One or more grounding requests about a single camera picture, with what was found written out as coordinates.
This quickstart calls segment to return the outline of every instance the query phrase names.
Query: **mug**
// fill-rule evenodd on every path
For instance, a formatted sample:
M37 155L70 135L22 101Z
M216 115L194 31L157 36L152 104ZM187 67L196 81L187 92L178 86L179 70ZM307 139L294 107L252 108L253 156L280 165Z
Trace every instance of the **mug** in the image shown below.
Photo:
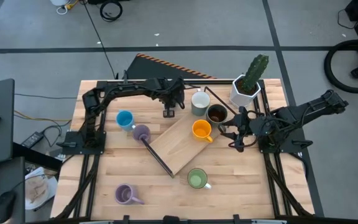
M132 131L135 128L134 115L130 111L119 110L116 121L118 126L125 131Z
M197 120L193 123L193 135L195 139L201 141L207 141L209 143L213 142L211 136L212 127L206 120Z
M227 118L227 109L222 105L212 105L206 111L206 120L213 128L218 127Z
M116 202L121 205L130 205L134 202L144 205L144 202L137 198L136 188L129 184L120 184L116 189Z
M150 142L151 133L149 127L144 124L135 126L134 131L132 132L132 137L138 142L142 142L142 139Z
M197 92L191 97L191 112L196 116L204 115L210 101L206 92L197 89Z
M207 183L208 176L206 172L202 169L195 168L192 169L187 175L187 182L189 185L195 189L202 189L203 187L206 189L211 189L211 184Z

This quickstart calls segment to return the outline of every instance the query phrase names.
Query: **cactus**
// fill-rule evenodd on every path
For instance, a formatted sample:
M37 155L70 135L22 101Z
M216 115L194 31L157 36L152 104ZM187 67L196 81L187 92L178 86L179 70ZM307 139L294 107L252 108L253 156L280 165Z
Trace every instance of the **cactus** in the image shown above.
M258 55L252 63L250 64L246 75L242 78L240 88L245 93L252 93L252 90L255 90L255 85L264 73L267 64L269 63L269 56L267 55Z

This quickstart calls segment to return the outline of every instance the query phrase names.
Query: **computer mouse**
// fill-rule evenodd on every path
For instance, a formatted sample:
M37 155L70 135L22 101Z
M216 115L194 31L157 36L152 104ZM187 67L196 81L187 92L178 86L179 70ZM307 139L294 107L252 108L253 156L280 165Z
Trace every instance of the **computer mouse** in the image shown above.
M6 222L12 215L16 199L14 191L4 192L0 196L0 223Z

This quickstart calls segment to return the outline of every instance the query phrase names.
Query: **orange-black striped board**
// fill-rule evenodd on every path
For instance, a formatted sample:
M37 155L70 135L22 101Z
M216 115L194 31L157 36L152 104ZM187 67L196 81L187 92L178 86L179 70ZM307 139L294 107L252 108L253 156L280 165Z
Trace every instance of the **orange-black striped board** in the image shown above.
M130 79L155 78L215 78L146 54L137 54L127 71Z

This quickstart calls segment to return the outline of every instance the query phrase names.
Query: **orange mug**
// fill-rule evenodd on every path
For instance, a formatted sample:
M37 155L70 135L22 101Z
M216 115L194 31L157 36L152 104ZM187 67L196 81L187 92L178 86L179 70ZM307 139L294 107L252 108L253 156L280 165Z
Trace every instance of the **orange mug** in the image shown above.
M206 120L197 120L193 123L193 135L195 139L200 141L213 142L211 136L212 127Z

